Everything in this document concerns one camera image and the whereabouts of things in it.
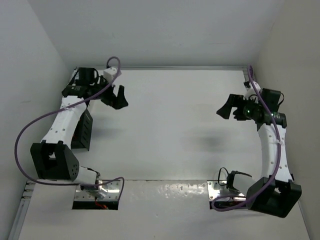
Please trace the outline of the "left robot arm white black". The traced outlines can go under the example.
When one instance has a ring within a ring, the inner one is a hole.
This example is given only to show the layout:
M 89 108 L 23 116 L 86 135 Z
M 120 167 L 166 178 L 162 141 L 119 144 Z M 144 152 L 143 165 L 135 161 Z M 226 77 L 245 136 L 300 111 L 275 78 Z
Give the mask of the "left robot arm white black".
M 114 81 L 121 75 L 119 67 L 107 66 L 102 74 L 93 67 L 77 67 L 62 90 L 59 110 L 48 132 L 30 148 L 37 176 L 44 185 L 80 185 L 90 191 L 104 185 L 98 171 L 80 165 L 73 149 L 89 150 L 93 120 L 89 103 L 99 100 L 120 110 L 129 105 L 125 88 L 114 92 Z

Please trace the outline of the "metal base plate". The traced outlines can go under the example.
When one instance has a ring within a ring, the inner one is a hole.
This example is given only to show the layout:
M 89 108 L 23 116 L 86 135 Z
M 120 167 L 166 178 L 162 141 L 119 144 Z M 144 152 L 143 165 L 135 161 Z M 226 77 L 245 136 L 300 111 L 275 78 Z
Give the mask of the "metal base plate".
M 84 201 L 117 201 L 120 196 L 122 181 L 116 180 L 106 185 L 97 187 L 77 186 L 75 189 L 74 200 L 78 202 Z
M 207 181 L 207 190 L 208 197 L 210 200 L 213 200 L 217 197 L 224 196 L 224 198 L 219 199 L 218 201 L 244 201 L 246 198 L 242 193 L 234 193 L 226 188 L 226 180 L 210 180 Z

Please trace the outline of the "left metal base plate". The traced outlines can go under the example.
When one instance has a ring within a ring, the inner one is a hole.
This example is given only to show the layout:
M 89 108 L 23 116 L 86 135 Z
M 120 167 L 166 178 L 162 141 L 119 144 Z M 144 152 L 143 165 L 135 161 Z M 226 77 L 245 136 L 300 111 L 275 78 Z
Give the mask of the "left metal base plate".
M 77 186 L 75 189 L 74 200 L 78 202 L 84 201 L 117 201 L 120 196 L 122 181 L 116 180 L 106 185 L 97 187 Z

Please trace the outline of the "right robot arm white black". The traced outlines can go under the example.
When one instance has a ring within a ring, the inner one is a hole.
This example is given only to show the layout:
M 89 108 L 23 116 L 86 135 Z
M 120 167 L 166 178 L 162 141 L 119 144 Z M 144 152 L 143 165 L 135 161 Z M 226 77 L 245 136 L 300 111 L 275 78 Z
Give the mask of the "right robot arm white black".
M 287 118 L 279 112 L 283 101 L 281 91 L 264 88 L 259 94 L 230 94 L 216 112 L 223 119 L 233 115 L 237 121 L 254 121 L 261 143 L 259 179 L 233 170 L 227 174 L 226 189 L 244 195 L 242 207 L 279 218 L 285 218 L 302 195 L 302 187 L 294 182 L 287 163 Z

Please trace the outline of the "black slotted organizer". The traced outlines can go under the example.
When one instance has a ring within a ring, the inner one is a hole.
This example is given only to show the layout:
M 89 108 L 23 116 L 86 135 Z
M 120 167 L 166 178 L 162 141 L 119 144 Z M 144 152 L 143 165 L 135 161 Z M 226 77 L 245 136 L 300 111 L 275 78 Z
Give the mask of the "black slotted organizer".
M 71 149 L 90 150 L 93 118 L 88 109 L 81 115 L 71 140 Z

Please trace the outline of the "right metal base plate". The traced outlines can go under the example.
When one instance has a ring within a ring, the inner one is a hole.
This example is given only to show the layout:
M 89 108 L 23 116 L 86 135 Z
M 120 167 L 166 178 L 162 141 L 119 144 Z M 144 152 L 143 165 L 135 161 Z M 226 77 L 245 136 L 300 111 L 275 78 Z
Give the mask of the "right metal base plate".
M 213 200 L 217 197 L 224 196 L 224 198 L 219 199 L 218 201 L 244 201 L 246 198 L 242 193 L 234 193 L 226 188 L 226 180 L 210 180 L 207 181 L 207 190 L 208 197 L 210 200 Z

